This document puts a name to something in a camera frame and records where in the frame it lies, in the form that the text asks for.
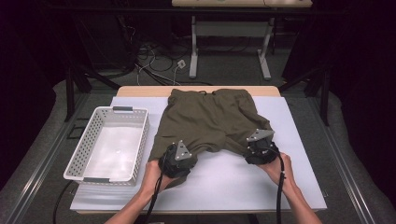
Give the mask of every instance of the gray carpet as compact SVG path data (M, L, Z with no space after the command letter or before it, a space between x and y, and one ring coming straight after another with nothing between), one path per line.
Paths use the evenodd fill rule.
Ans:
M210 82L213 85L275 85L280 86L283 83L280 77L284 64L287 61L290 44L292 39L289 37L279 38L276 54L267 56L270 65L270 71L273 76L271 81L262 80L261 70L255 50L260 47L261 41L254 40L242 52L212 52L209 49L220 49L220 44L208 46L205 44L205 50L200 51L198 64L198 77L194 80L188 78L188 66L185 69L177 70L178 81L188 81L195 83L186 83L184 85L200 85L198 82ZM190 55L186 54L180 59L184 59L189 64ZM140 60L145 65L149 64L150 57L146 60ZM168 67L171 61L166 57L158 57L152 64L156 70L162 70ZM173 70L157 72L168 78L173 78ZM137 72L134 70L131 74L113 79L121 85L138 85ZM6 223L10 215L18 212L17 220L20 223L51 223L52 211L59 197L60 192L68 181L63 179L64 168L66 167L75 147L78 143L73 137L78 136L78 127L83 127L87 118L92 111L99 105L109 105L115 92L110 90L102 83L91 80L94 90L91 94L84 95L78 93L77 100L81 104L76 116L69 122L64 123L65 118L65 89L64 83L60 83L54 89L57 92L57 102L52 110L51 116L43 127L35 143L21 162L14 176L10 178L7 185L0 192L1 216L0 223ZM158 85L155 81L143 73L139 75L140 85ZM323 131L323 126L318 120L318 111L315 107L316 98L302 97L301 83L288 92L285 97L290 107L291 114L302 138L306 153L311 161L313 170L318 179L319 185L328 196L325 201L328 209L319 211L318 216L323 223L363 223L355 204L350 198L349 191L340 176L334 160L332 159L332 145L329 143L328 136ZM376 188L367 175L364 167L350 148L347 141L347 130L345 128L340 103L338 99L331 95L329 107L329 121L331 126L325 128L330 130L337 144L342 149L346 163L355 177L360 187L361 195L367 202L367 207L373 215L375 223L396 223L396 213L389 203L388 199ZM15 205L20 201L19 197L23 188L30 183L30 178L36 173L39 165L47 156L52 148L57 148L53 156L52 163L48 171L42 174L36 188L35 197L32 201L27 202L22 211L13 211ZM58 207L58 223L103 223L111 215L79 215L70 211L70 203L77 184L72 183ZM273 213L257 215L260 223L276 223L276 216ZM283 213L284 223L293 223L291 213ZM165 221L165 223L248 223L248 217L245 215L232 216L154 216L153 221Z

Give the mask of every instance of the shorts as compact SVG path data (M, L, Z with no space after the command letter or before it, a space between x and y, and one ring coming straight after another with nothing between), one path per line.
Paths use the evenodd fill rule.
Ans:
M180 140L192 154L192 166L202 151L227 149L244 155L250 152L247 138L257 129L272 130L246 90L172 90L148 160L158 160Z

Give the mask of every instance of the fabric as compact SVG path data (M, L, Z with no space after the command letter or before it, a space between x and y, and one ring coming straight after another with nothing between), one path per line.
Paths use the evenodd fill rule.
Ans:
M272 130L245 90L172 90L148 160L158 160L169 145L180 140L192 154L193 164L205 150L224 148L243 155L249 152L247 138L257 129Z

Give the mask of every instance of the white desk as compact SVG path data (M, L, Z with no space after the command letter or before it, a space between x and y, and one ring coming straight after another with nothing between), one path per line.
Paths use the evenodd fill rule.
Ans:
M297 184L306 200L313 209L326 209L318 181L306 157L304 146L285 99L278 96L253 97L259 113L271 120L271 125L276 131L274 141L277 146L291 156ZM163 109L167 105L167 97L116 97L112 105L145 107L149 112L150 127L137 186L80 185L71 204L71 210L80 213L117 212L140 187L145 161L148 159ZM167 189L159 195L153 214L260 213L276 210L277 186L262 170L247 164L244 158L227 150L218 153L205 152L198 158L196 166L191 169L185 183ZM290 209L284 197L282 209Z
M311 0L172 0L174 7L311 7ZM271 79L265 54L273 31L274 18L268 22L257 21L197 21L191 19L191 63L190 78L196 78L198 66L197 36L252 36L263 37L262 48L257 50L262 75Z

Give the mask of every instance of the desk leg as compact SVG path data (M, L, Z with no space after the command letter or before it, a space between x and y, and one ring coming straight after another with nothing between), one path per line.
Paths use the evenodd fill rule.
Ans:
M274 22L274 18L272 18L268 22L268 26L265 28L265 37L262 43L262 49L257 50L259 54L260 66L262 67L262 75L264 76L264 80L271 80L271 74L268 68L267 60L265 59L265 54L268 49L268 43L270 41L270 37L273 29L273 22Z
M197 49L197 33L195 28L195 17L192 16L191 20L191 42L192 42L192 53L190 62L190 78L197 77L197 66L198 66L198 49Z

